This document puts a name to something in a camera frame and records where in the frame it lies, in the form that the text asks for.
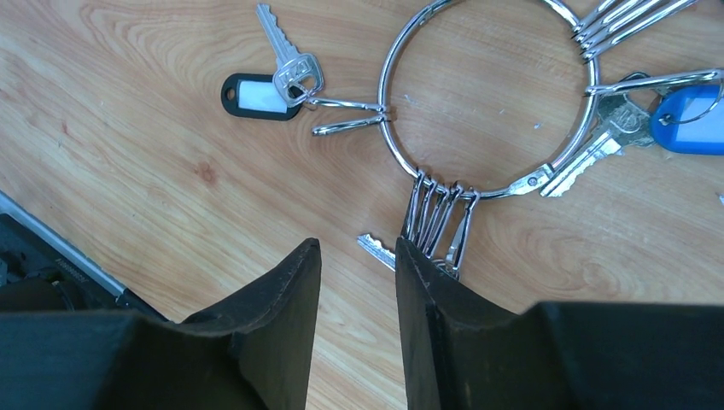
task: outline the key tag label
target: key tag label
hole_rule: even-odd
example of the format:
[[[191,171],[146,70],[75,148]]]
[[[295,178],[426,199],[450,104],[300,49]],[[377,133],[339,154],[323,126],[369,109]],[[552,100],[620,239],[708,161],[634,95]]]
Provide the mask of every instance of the key tag label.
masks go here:
[[[694,85],[666,96],[651,117],[651,135],[669,151],[681,154],[724,155],[724,105],[719,104],[700,120],[683,121],[706,111],[719,95],[719,85]]]
[[[232,74],[221,87],[221,105],[236,117],[288,121],[296,117],[301,104],[288,107],[269,74]],[[292,89],[297,96],[301,91]]]

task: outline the wooden table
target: wooden table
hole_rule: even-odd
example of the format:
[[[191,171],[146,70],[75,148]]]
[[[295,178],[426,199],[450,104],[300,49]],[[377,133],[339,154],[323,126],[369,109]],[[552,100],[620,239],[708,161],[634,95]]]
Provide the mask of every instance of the wooden table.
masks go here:
[[[426,3],[271,5],[321,61],[324,95],[373,102],[390,42]],[[572,7],[584,14],[594,3]],[[347,110],[277,123],[221,108],[227,76],[276,67],[255,4],[1,2],[0,189],[174,320],[318,237],[309,407],[404,408],[394,275],[355,238],[394,243],[412,179],[375,127],[310,135],[353,118]],[[722,21],[724,5],[703,0],[605,54],[604,81],[724,67]],[[469,1],[432,20],[393,85],[405,151],[479,188],[549,158],[585,79],[569,37],[537,1]],[[463,282],[516,312],[541,299],[718,303],[722,174],[720,158],[630,148],[563,198],[484,202]]]

